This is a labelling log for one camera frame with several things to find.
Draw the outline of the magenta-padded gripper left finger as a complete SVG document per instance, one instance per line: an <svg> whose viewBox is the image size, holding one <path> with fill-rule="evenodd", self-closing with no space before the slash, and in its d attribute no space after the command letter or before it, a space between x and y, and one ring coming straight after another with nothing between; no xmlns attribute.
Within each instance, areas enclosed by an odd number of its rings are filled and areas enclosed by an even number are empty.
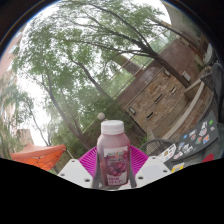
<svg viewBox="0 0 224 224"><path fill-rule="evenodd" d="M79 159L70 159L58 176L84 188L98 188L97 149L90 149Z"/></svg>

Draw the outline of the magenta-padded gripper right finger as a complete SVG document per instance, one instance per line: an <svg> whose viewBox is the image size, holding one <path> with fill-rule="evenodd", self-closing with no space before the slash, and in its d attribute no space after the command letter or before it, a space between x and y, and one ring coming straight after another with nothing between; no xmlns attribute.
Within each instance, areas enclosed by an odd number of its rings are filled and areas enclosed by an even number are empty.
<svg viewBox="0 0 224 224"><path fill-rule="evenodd" d="M143 187L171 173L157 156L148 156L134 146L131 146L130 149L129 185L131 188Z"/></svg>

